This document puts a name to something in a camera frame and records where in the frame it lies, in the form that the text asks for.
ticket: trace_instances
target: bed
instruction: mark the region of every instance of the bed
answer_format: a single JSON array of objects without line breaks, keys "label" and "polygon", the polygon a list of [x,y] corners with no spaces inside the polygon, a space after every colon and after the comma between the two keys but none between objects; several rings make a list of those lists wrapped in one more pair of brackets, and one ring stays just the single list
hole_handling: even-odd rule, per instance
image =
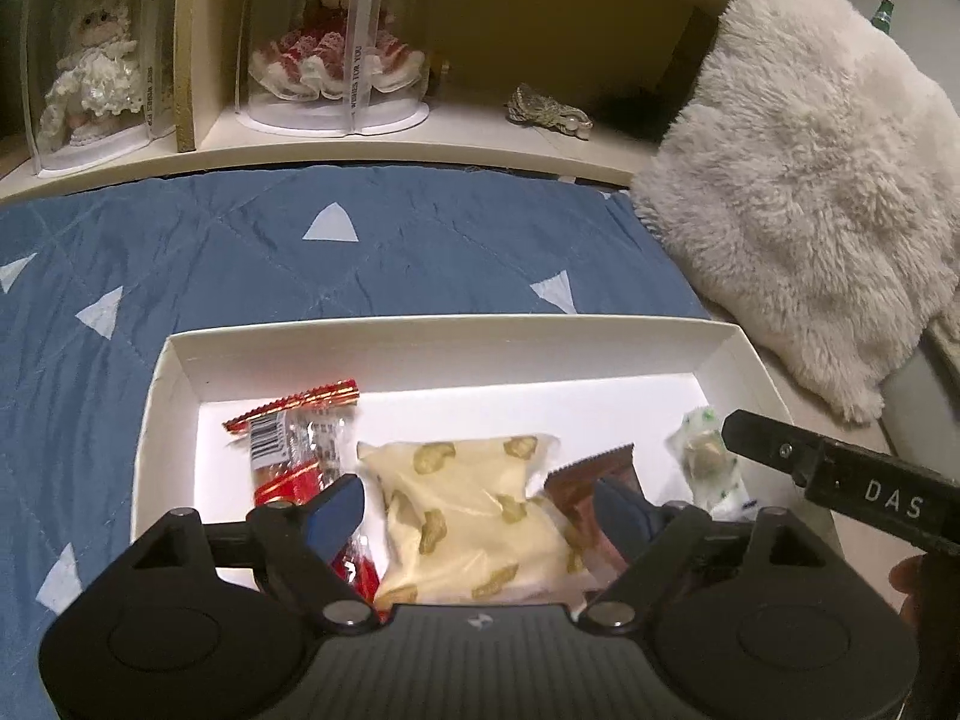
[{"label": "bed", "polygon": [[0,208],[0,714],[55,717],[37,645],[130,538],[165,338],[375,314],[707,317],[626,194],[489,170],[300,167]]}]

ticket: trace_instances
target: circular pad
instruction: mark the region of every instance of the circular pad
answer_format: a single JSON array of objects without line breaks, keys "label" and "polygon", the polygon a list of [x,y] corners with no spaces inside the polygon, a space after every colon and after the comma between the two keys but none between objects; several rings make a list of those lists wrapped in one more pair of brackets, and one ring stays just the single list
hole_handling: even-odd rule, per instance
[{"label": "circular pad", "polygon": [[664,610],[653,644],[680,696],[738,720],[896,717],[917,667],[880,596],[819,569],[695,591]]},{"label": "circular pad", "polygon": [[40,645],[40,675],[62,717],[247,718],[305,666],[298,618],[246,587],[157,568],[97,590]]}]

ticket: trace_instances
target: doll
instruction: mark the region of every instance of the doll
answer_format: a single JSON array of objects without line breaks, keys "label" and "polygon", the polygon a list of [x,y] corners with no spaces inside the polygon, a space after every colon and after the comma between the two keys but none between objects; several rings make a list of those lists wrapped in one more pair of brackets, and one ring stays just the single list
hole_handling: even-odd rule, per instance
[{"label": "doll", "polygon": [[69,54],[45,95],[37,147],[93,143],[120,128],[120,114],[143,107],[144,84],[131,38],[128,0],[78,0],[68,30]]},{"label": "doll", "polygon": [[[250,75],[281,100],[342,100],[347,11],[350,0],[305,0],[301,26],[253,52]],[[378,92],[390,93],[421,78],[424,54],[387,30],[381,11],[365,71]]]}]

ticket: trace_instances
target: peanut print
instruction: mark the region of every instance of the peanut print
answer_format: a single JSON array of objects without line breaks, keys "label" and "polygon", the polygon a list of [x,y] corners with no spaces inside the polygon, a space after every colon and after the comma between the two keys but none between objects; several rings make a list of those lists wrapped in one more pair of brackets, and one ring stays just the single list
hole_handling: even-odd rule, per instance
[{"label": "peanut print", "polygon": [[404,584],[373,599],[373,608],[377,611],[389,611],[393,604],[415,604],[416,585]]},{"label": "peanut print", "polygon": [[439,509],[424,512],[424,526],[421,528],[421,555],[430,555],[437,544],[446,537],[446,518]]},{"label": "peanut print", "polygon": [[536,452],[536,436],[515,436],[503,442],[503,451],[514,458],[529,460]]},{"label": "peanut print", "polygon": [[566,556],[566,573],[568,574],[579,574],[581,571],[586,570],[584,565],[583,556],[578,550],[571,549],[569,554]]},{"label": "peanut print", "polygon": [[425,476],[443,468],[448,458],[456,457],[457,448],[450,442],[425,443],[414,452],[414,471]]},{"label": "peanut print", "polygon": [[500,516],[503,517],[503,521],[509,525],[520,522],[520,520],[527,515],[527,505],[520,503],[520,501],[510,495],[497,495],[496,502],[500,504],[500,507],[503,509]]},{"label": "peanut print", "polygon": [[504,586],[507,586],[507,584],[514,580],[518,570],[520,570],[520,564],[516,562],[512,565],[499,568],[490,575],[490,579],[480,584],[480,586],[474,587],[474,589],[470,591],[470,595],[472,595],[474,601],[478,601],[481,598],[490,598],[491,595],[498,594],[498,592],[504,589]]}]

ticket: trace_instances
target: doll in white dress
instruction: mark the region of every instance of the doll in white dress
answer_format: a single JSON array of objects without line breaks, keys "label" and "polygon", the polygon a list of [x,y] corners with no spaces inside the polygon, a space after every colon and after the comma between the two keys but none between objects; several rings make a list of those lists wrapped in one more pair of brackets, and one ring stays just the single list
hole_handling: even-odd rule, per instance
[{"label": "doll in white dress", "polygon": [[69,54],[45,95],[37,147],[50,153],[117,132],[120,115],[143,108],[144,83],[128,0],[79,0],[69,28]]}]

